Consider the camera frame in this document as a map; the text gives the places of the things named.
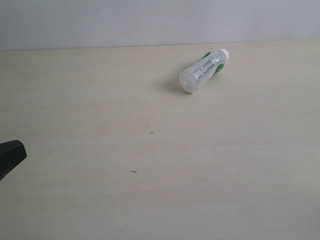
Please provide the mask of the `clear bottle green white label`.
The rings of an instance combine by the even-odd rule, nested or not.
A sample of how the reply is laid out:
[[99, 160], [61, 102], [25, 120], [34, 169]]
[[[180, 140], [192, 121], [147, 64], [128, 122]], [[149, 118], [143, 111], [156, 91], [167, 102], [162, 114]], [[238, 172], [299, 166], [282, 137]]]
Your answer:
[[179, 74], [179, 83], [188, 93], [196, 92], [203, 84], [220, 72], [230, 54], [225, 48], [207, 52], [198, 62]]

